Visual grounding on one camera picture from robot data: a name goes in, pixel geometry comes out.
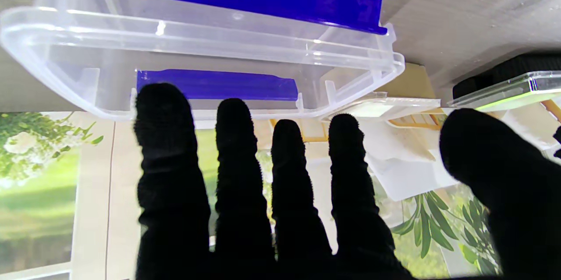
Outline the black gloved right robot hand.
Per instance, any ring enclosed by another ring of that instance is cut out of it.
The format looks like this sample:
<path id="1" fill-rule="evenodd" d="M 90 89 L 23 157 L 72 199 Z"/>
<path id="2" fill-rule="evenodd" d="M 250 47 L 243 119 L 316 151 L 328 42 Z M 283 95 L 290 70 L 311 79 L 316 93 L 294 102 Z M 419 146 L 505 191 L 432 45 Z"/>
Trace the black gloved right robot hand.
<path id="1" fill-rule="evenodd" d="M 217 110 L 216 247 L 209 250 L 210 208 L 199 168 L 191 108 L 171 84 L 150 84 L 136 98 L 134 131 L 142 147 L 138 182 L 137 280 L 410 280 L 379 214 L 355 117 L 329 125 L 333 255 L 314 206 L 305 145 L 295 121 L 273 132 L 275 239 L 266 214 L 258 140 L 241 99 Z M 447 172 L 489 210 L 500 280 L 560 278 L 560 166 L 504 122 L 471 109 L 451 112 L 440 132 Z"/>

